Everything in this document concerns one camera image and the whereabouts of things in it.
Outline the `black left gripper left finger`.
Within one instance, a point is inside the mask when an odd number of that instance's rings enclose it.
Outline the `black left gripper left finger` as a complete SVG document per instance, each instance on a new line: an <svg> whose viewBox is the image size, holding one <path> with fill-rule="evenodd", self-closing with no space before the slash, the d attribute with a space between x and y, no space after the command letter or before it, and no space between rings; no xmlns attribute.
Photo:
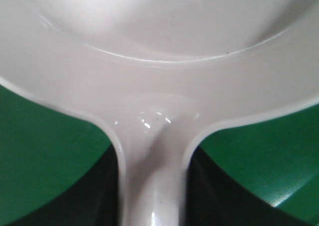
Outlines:
<svg viewBox="0 0 319 226"><path fill-rule="evenodd" d="M118 163L109 147L94 163L28 153L0 159L3 226L115 226Z"/></svg>

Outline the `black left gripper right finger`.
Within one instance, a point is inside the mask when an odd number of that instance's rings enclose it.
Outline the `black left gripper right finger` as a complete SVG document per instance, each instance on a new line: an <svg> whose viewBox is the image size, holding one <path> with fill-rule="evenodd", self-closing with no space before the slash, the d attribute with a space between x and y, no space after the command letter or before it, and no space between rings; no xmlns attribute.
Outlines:
<svg viewBox="0 0 319 226"><path fill-rule="evenodd" d="M188 171L189 226L316 226L319 182L292 159L247 153L215 162L198 148Z"/></svg>

